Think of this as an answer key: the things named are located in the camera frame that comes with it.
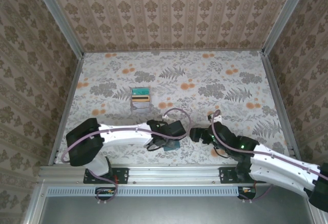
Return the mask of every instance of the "orange flower pattern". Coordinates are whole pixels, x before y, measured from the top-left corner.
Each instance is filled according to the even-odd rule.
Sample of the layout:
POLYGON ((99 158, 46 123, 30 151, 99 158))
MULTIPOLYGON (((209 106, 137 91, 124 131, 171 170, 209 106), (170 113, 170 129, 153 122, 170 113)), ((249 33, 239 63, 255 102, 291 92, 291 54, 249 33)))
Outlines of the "orange flower pattern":
MULTIPOLYGON (((223 123, 234 133, 250 136, 288 155, 259 52, 120 52, 115 58, 113 53, 110 58, 107 54, 85 54, 81 84, 75 92, 65 134, 88 117, 113 126, 137 124, 161 120, 172 107, 183 108, 194 123, 206 127, 207 115, 220 109, 223 123), (136 86, 150 87, 151 113, 131 112, 131 88, 136 86)), ((169 118, 180 119, 188 127, 183 114, 173 112, 169 118)), ((65 148, 63 140, 57 158, 65 148)), ((212 149, 186 138, 179 150, 170 152, 147 153, 132 145, 107 148, 102 153, 110 153, 113 164, 170 164, 173 160, 175 164, 236 163, 216 157, 212 149)))

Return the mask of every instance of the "patterned wall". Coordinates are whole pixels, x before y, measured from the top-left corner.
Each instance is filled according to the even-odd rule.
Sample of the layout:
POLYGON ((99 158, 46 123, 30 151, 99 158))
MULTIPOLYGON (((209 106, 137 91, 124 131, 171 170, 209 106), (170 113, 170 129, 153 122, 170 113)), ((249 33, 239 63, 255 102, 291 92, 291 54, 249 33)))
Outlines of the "patterned wall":
POLYGON ((302 158, 328 159, 328 0, 300 0, 270 61, 302 158))
POLYGON ((0 223, 19 223, 50 156, 76 58, 42 0, 0 0, 0 223))
POLYGON ((57 0, 86 52, 260 49, 286 0, 57 0))

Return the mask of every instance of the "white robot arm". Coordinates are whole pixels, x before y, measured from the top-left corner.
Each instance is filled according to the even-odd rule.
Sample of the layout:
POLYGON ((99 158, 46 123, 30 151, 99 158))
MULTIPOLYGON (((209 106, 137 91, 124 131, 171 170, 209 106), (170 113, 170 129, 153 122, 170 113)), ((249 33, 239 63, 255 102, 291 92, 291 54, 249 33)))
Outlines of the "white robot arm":
POLYGON ((236 136, 221 122, 215 112, 208 129, 193 128, 192 141, 202 138, 203 144, 213 144, 238 161, 236 174, 240 183, 251 178, 291 190, 317 208, 328 212, 328 164, 321 167, 282 155, 245 136, 236 136))
MULTIPOLYGON (((107 126, 100 124, 99 130, 110 130, 110 129, 127 129, 133 128, 131 131, 121 132, 107 132, 101 133, 100 137, 104 139, 102 148, 109 146, 120 146, 120 145, 131 145, 136 144, 140 146, 146 146, 152 141, 152 135, 150 133, 141 132, 137 129, 151 130, 150 126, 146 123, 131 125, 131 126, 107 126)), ((92 161, 85 164, 84 167, 91 170, 95 175, 101 176, 109 172, 109 165, 106 158, 99 153, 94 157, 92 161)))

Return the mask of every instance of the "floral wallpaper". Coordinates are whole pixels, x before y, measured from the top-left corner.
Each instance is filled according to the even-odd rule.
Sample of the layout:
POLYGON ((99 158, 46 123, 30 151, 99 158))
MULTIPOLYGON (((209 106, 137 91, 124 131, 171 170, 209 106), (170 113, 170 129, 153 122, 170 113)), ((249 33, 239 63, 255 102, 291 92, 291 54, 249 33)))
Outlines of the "floral wallpaper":
POLYGON ((42 0, 0 0, 0 223, 24 217, 76 62, 42 0))
POLYGON ((328 0, 300 0, 269 55, 302 159, 328 161, 328 0))
MULTIPOLYGON (((288 155, 270 87, 257 51, 179 51, 87 53, 75 91, 56 163, 67 148, 66 134, 90 117, 107 125, 161 120, 171 107, 186 110, 193 126, 208 127, 207 116, 222 111, 223 124, 288 155), (131 112, 131 88, 150 87, 152 111, 131 112)), ((188 119, 179 112, 169 114, 188 119)), ((113 164, 235 164, 215 154, 213 146, 181 141, 181 148, 148 152, 139 145, 107 147, 113 164)))
POLYGON ((57 0, 85 52, 260 49, 286 0, 57 0))

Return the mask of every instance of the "metal base plate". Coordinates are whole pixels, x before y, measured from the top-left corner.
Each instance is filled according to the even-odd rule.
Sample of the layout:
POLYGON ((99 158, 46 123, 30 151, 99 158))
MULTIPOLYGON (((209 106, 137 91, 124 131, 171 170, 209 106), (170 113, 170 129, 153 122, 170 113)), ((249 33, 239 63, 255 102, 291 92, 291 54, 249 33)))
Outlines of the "metal base plate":
POLYGON ((220 181, 221 184, 240 184, 240 183, 254 183, 252 178, 245 179, 241 181, 236 174, 236 167, 221 167, 219 168, 220 172, 220 181))
MULTIPOLYGON (((117 184, 127 184, 128 183, 128 179, 129 179, 129 169, 128 168, 112 168, 112 171, 113 171, 112 176, 108 177, 106 175, 102 175, 102 178, 110 179, 110 180, 116 182, 117 184)), ((90 174, 88 169, 86 169, 86 171, 84 173, 83 183, 84 184, 108 184, 108 182, 106 182, 104 180, 93 177, 90 174)))

